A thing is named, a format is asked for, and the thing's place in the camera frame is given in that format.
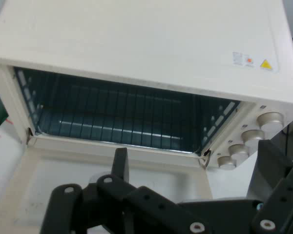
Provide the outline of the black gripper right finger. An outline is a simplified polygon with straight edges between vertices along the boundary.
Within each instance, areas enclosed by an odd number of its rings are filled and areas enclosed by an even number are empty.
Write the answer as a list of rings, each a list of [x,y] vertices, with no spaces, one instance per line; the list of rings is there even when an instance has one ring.
[[[247,198],[262,202],[252,233],[293,234],[293,161],[270,140],[258,142]]]

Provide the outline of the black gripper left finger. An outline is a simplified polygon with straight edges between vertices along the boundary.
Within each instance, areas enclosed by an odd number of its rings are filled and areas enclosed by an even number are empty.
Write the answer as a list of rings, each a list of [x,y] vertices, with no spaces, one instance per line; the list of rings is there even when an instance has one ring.
[[[148,187],[129,183],[126,148],[115,151],[111,172],[89,183],[56,187],[40,232],[85,234],[102,226],[111,234],[208,234],[209,224]]]

